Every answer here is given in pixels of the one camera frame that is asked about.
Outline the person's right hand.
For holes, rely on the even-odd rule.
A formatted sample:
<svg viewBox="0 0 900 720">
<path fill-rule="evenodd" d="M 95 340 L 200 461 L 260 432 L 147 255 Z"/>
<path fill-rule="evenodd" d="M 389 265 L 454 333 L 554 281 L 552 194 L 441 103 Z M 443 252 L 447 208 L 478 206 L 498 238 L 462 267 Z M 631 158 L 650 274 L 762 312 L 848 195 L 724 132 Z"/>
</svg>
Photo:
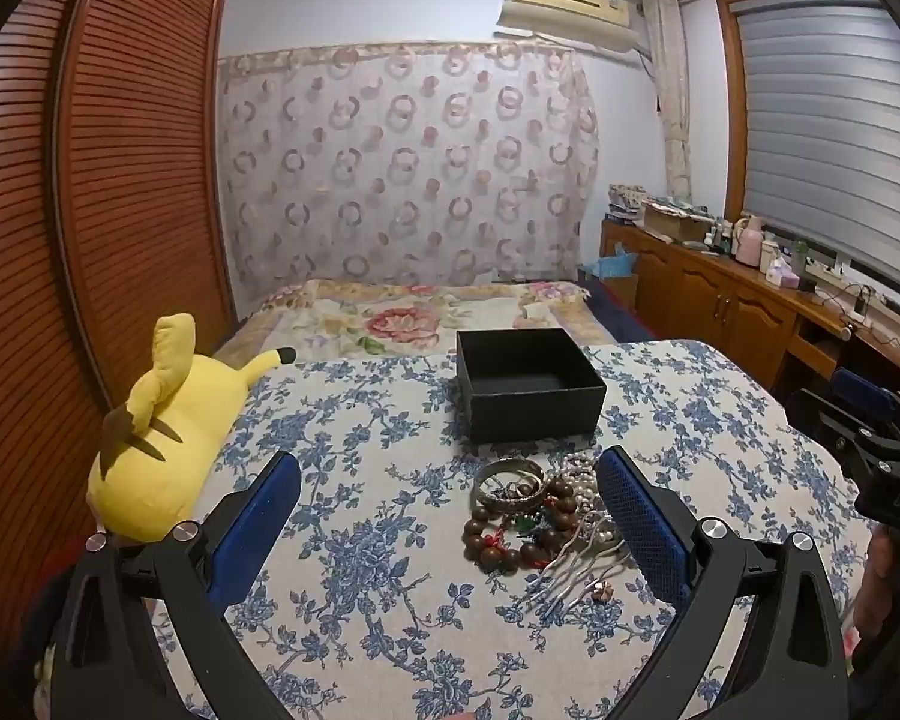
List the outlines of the person's right hand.
<svg viewBox="0 0 900 720">
<path fill-rule="evenodd" d="M 854 626 L 863 639 L 877 637 L 899 584 L 900 541 L 888 527 L 878 525 L 868 544 L 862 588 L 854 606 Z"/>
</svg>

